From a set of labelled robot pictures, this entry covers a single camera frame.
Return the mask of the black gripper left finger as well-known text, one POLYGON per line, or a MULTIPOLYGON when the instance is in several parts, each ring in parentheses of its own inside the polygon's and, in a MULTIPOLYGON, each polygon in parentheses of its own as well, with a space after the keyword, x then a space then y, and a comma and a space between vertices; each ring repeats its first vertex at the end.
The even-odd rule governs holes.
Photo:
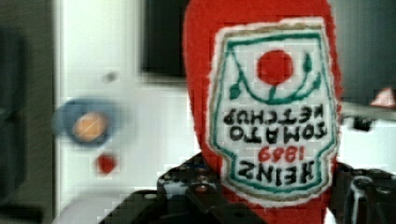
POLYGON ((243 203, 229 202, 218 175, 198 153, 159 177, 155 190, 130 194, 99 224, 265 224, 243 203))

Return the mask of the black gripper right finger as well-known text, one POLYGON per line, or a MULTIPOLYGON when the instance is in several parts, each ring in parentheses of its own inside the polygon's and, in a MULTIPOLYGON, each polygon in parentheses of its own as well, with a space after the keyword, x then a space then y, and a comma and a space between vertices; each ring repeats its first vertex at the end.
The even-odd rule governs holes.
POLYGON ((338 162, 329 210, 336 224, 396 224, 395 175, 338 162))

